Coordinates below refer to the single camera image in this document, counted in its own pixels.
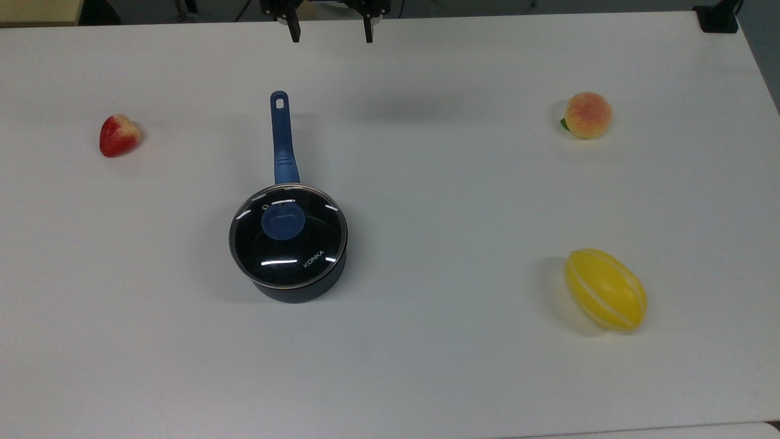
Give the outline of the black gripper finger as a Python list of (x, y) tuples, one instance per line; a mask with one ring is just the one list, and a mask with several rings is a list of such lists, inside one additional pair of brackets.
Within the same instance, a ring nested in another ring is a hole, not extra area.
[(301, 3), (303, 3), (301, 0), (262, 1), (262, 12), (276, 22), (287, 26), (291, 39), (295, 43), (300, 41), (300, 21), (296, 11)]
[(366, 42), (372, 43), (374, 40), (374, 26), (381, 21), (381, 18), (392, 11), (391, 1), (350, 1), (349, 8), (356, 11), (363, 18), (363, 29), (366, 36)]

